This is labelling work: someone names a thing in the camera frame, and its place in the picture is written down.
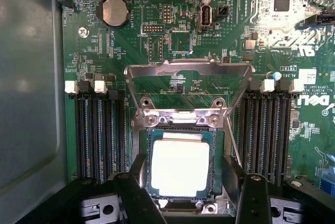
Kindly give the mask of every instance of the dell logo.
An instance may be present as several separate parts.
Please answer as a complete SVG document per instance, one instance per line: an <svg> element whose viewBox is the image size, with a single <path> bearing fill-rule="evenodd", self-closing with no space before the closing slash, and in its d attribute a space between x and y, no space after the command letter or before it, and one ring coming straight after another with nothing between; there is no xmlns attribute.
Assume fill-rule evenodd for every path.
<svg viewBox="0 0 335 224"><path fill-rule="evenodd" d="M304 105L324 105L327 106L329 105L329 95L323 95L323 96L317 96L317 95L313 95L312 97L310 97L309 95L300 95L300 98L298 99L298 103L297 105L302 105L303 104L303 100Z"/></svg>

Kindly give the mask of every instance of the gray metal case panel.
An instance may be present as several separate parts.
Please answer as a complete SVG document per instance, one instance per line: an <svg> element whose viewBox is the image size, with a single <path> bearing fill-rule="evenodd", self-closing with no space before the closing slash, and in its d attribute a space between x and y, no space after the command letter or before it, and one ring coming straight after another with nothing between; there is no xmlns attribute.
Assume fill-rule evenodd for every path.
<svg viewBox="0 0 335 224"><path fill-rule="evenodd" d="M66 182L61 12L0 0L0 216L13 223Z"/></svg>

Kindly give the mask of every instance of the green circuit board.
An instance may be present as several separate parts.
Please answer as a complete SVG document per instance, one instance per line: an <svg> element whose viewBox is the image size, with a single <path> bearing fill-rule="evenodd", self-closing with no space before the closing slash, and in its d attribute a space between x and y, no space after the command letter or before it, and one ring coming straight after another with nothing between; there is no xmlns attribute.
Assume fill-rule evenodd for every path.
<svg viewBox="0 0 335 224"><path fill-rule="evenodd" d="M258 80L268 72L303 80L305 90L293 104L299 125L289 132L290 173L318 185L317 169L327 168L332 161L326 154L335 153L335 27L306 27L305 19L320 12L321 6L333 7L334 0L289 0L289 7L281 6L280 12L276 5L283 0L211 0L213 10L228 7L228 16L204 31L198 25L202 0L124 0L130 17L120 29L106 27L96 16L101 1L74 0L75 8L63 8L65 80L93 82L96 74L113 75L115 80L106 82L107 88L125 91L126 170L134 158L131 120L136 110L125 83L125 67L214 59L249 62ZM81 27L89 31L88 37L79 36ZM171 90L175 84L183 85L181 94ZM206 108L218 95L229 101L238 86L234 79L198 73L138 83L139 94L150 96L161 108ZM77 172L74 110L74 101L66 97L69 179Z"/></svg>

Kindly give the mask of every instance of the blue connector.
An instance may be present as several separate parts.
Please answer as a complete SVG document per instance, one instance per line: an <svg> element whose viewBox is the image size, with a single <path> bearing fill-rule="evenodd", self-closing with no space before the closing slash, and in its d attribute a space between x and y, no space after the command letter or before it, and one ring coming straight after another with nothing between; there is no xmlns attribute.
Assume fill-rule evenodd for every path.
<svg viewBox="0 0 335 224"><path fill-rule="evenodd" d="M320 189L335 197L335 166L319 169L318 176L320 177Z"/></svg>

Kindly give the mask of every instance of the screw hole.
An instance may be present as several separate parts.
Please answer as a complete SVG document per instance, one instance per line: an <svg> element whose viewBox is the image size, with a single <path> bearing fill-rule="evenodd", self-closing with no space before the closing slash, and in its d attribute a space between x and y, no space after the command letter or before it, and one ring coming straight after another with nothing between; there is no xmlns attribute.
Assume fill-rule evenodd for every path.
<svg viewBox="0 0 335 224"><path fill-rule="evenodd" d="M277 207L271 207L271 216L278 218L281 215L281 211Z"/></svg>
<svg viewBox="0 0 335 224"><path fill-rule="evenodd" d="M222 101L220 100L216 101L216 106L221 107L222 105L224 105Z"/></svg>
<svg viewBox="0 0 335 224"><path fill-rule="evenodd" d="M143 106L148 106L148 105L149 105L149 101L148 101L148 100L143 100L142 105L143 105Z"/></svg>
<svg viewBox="0 0 335 224"><path fill-rule="evenodd" d="M114 207L112 205L106 205L103 209L103 213L105 215L110 215L114 211Z"/></svg>

